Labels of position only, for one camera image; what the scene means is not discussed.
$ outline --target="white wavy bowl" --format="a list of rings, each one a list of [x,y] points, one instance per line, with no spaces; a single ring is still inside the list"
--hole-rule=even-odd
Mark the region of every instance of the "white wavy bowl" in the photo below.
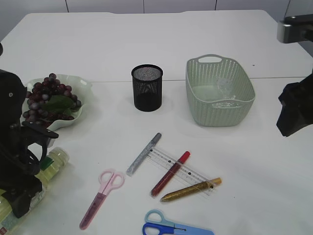
[[[92,95],[92,91],[91,91],[92,84],[89,81],[82,79],[81,77],[57,74],[57,79],[59,79],[61,83],[64,83],[65,85],[70,85],[72,87],[72,93],[77,95],[78,99],[82,102],[82,107],[77,112],[72,113],[72,116],[74,117],[73,120],[54,121],[48,127],[50,131],[56,131],[59,128],[72,125],[79,118],[79,116],[81,115],[84,109],[84,106],[89,103],[88,100],[90,96]],[[36,82],[43,82],[43,81],[44,81],[44,78],[33,79],[29,81],[27,84],[25,84],[25,86],[27,87],[27,90],[31,92]],[[27,100],[28,99],[26,99],[23,103],[23,106],[22,106],[23,112],[29,110],[28,105],[27,105]]]

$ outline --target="red pen cap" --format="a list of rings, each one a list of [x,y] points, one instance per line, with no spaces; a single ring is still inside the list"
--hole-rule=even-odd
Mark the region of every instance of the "red pen cap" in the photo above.
[[[179,162],[184,164],[185,161],[189,158],[190,156],[190,152],[186,151],[180,158],[179,158]]]

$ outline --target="pink scissors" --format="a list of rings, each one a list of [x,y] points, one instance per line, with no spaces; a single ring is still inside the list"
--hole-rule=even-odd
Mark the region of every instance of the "pink scissors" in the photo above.
[[[103,181],[102,179],[102,177],[105,174],[111,174],[108,181]],[[113,183],[117,177],[120,177],[122,181],[119,184],[114,185]],[[82,222],[80,222],[79,224],[79,228],[81,230],[84,230],[89,226],[89,224],[91,223],[92,219],[94,218],[94,216],[100,209],[102,203],[104,202],[108,194],[111,192],[111,190],[122,187],[122,185],[125,182],[125,178],[124,178],[123,173],[115,172],[114,169],[107,169],[99,175],[99,182],[100,182],[100,189],[96,197],[94,198],[92,204],[90,205],[88,211],[86,212]]]

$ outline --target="bunch of grapes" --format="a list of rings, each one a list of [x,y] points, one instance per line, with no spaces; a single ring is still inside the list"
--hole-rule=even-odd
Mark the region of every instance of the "bunch of grapes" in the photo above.
[[[43,82],[35,83],[31,92],[27,92],[26,98],[29,110],[23,113],[26,121],[34,122],[47,128],[55,120],[73,120],[73,116],[64,114],[55,114],[42,109],[42,105],[48,103],[53,95],[64,95],[73,100],[71,109],[77,111],[82,102],[77,99],[77,96],[72,94],[72,87],[62,84],[57,79],[56,74],[51,73]]]

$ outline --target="black mesh pen holder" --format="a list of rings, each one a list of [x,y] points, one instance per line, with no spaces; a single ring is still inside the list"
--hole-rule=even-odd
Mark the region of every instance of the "black mesh pen holder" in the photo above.
[[[145,112],[161,107],[162,69],[155,65],[139,65],[132,70],[132,76],[135,107]]]

